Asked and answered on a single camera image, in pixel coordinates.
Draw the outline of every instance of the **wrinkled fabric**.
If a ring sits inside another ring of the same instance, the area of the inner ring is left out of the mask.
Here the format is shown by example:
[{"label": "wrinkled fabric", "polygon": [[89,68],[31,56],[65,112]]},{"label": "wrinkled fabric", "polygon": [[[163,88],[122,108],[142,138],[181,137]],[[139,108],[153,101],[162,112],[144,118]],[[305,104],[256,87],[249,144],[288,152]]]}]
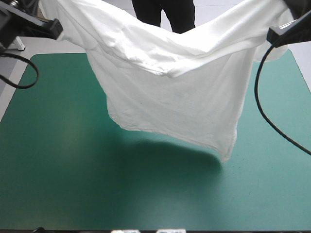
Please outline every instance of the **wrinkled fabric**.
[{"label": "wrinkled fabric", "polygon": [[101,0],[42,0],[42,6],[47,18],[61,21],[61,39],[86,49],[117,124],[212,148],[222,161],[236,142],[253,61],[270,46],[268,28],[293,19],[282,0],[245,0],[176,34]]}]

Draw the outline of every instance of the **green mat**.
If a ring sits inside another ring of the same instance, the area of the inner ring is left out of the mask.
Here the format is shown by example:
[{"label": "green mat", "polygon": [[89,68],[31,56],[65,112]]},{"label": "green mat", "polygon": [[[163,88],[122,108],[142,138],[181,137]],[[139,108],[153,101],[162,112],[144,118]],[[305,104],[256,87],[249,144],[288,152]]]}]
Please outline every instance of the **green mat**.
[{"label": "green mat", "polygon": [[[122,130],[85,54],[32,58],[0,123],[0,229],[311,229],[311,157],[260,116],[253,86],[232,158]],[[27,69],[21,84],[34,73]],[[311,95],[290,52],[267,63],[267,115],[311,148]]]}]

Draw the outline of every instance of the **person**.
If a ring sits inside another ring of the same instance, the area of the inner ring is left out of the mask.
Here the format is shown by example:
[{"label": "person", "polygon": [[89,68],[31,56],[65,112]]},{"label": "person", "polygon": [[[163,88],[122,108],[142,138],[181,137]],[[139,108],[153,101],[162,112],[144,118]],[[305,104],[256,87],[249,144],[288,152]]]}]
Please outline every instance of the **person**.
[{"label": "person", "polygon": [[193,0],[132,0],[137,19],[144,23],[161,26],[164,10],[174,33],[185,33],[193,28],[195,6]]}]

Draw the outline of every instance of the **gray floor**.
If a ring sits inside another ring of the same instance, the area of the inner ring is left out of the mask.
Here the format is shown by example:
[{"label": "gray floor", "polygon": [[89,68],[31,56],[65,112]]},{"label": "gray floor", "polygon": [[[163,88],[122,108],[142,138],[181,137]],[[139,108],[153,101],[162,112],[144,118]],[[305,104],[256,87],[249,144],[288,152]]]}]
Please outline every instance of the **gray floor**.
[{"label": "gray floor", "polygon": [[[17,50],[8,50],[9,53],[20,54]],[[12,71],[15,67],[16,60],[13,58],[0,57],[0,74],[8,78],[11,76]],[[0,81],[0,95],[3,92],[5,83]]]}]

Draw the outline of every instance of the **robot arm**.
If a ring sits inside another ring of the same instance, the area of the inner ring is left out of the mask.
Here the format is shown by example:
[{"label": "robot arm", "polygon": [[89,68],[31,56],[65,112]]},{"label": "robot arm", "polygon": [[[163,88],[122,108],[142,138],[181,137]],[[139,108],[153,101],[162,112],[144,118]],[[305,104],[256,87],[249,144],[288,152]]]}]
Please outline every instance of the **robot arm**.
[{"label": "robot arm", "polygon": [[271,27],[267,40],[275,47],[311,41],[311,0],[284,0],[294,21]]},{"label": "robot arm", "polygon": [[19,35],[57,39],[63,31],[59,20],[31,15],[37,9],[38,1],[30,4],[32,9],[24,0],[0,0],[0,51],[5,51]]},{"label": "robot arm", "polygon": [[294,19],[302,17],[311,10],[311,0],[284,0]]}]

